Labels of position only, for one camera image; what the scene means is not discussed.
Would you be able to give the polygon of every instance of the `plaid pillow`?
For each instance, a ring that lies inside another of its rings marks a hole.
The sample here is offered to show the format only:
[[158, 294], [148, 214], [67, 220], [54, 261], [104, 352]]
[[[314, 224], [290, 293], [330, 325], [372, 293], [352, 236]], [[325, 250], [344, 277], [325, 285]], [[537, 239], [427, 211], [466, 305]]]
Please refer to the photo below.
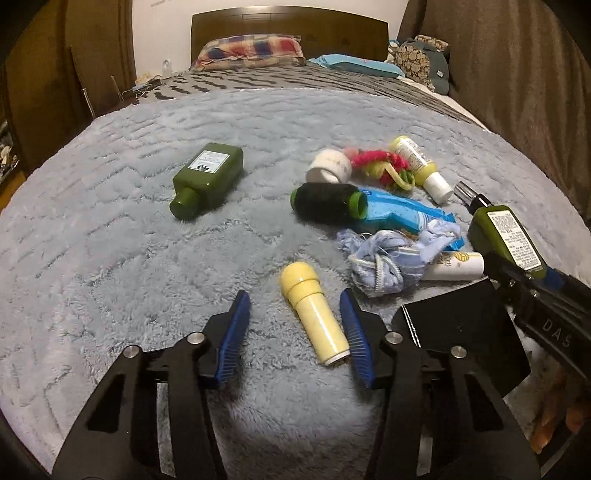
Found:
[[208, 42], [193, 63], [192, 69], [219, 70], [305, 63], [306, 58], [295, 37], [256, 34], [218, 38]]

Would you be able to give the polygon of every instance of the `green bottle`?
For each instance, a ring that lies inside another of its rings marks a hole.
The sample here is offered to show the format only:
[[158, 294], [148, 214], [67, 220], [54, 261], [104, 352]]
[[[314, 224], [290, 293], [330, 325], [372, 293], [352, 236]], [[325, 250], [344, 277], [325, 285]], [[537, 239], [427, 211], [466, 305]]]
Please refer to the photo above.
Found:
[[509, 207], [493, 205], [462, 181], [458, 182], [454, 193], [472, 214], [468, 239], [477, 252], [484, 255], [494, 251], [532, 277], [546, 276], [546, 262]]
[[221, 205], [243, 171], [241, 148], [208, 143], [174, 176], [177, 194], [170, 211], [179, 220], [191, 220]]

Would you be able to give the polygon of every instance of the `metal bolt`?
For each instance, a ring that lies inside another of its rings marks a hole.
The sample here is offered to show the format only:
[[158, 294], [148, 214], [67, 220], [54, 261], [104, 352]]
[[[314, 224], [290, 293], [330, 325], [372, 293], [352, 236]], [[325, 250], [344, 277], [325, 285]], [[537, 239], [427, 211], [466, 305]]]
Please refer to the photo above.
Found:
[[137, 345], [129, 345], [123, 350], [123, 356], [127, 358], [133, 358], [139, 353], [139, 347]]
[[399, 343], [402, 343], [402, 340], [404, 340], [404, 338], [398, 332], [386, 333], [386, 341], [388, 343], [391, 343], [393, 345], [397, 345]]
[[468, 354], [466, 349], [462, 346], [453, 346], [451, 353], [456, 358], [464, 358]]
[[189, 333], [189, 336], [187, 337], [187, 341], [191, 345], [199, 345], [200, 343], [205, 341], [205, 335], [202, 334], [201, 332]]

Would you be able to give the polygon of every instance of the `gold logo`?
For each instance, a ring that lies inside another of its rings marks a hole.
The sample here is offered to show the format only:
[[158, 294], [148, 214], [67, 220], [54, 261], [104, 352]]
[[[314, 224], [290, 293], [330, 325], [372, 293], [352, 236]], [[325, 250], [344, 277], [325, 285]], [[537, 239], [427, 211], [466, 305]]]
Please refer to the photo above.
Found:
[[470, 255], [465, 252], [454, 252], [453, 256], [456, 257], [460, 262], [467, 262], [470, 260]]

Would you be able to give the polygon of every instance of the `white wall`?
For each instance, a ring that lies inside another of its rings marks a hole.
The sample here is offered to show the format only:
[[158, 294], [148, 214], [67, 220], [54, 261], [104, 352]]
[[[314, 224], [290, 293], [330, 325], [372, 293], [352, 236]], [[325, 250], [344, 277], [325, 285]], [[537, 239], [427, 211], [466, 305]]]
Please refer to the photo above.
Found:
[[174, 71], [191, 63], [191, 17], [224, 8], [289, 5], [340, 10], [388, 22], [395, 38], [408, 0], [133, 0], [135, 70], [138, 78], [162, 71], [169, 59]]

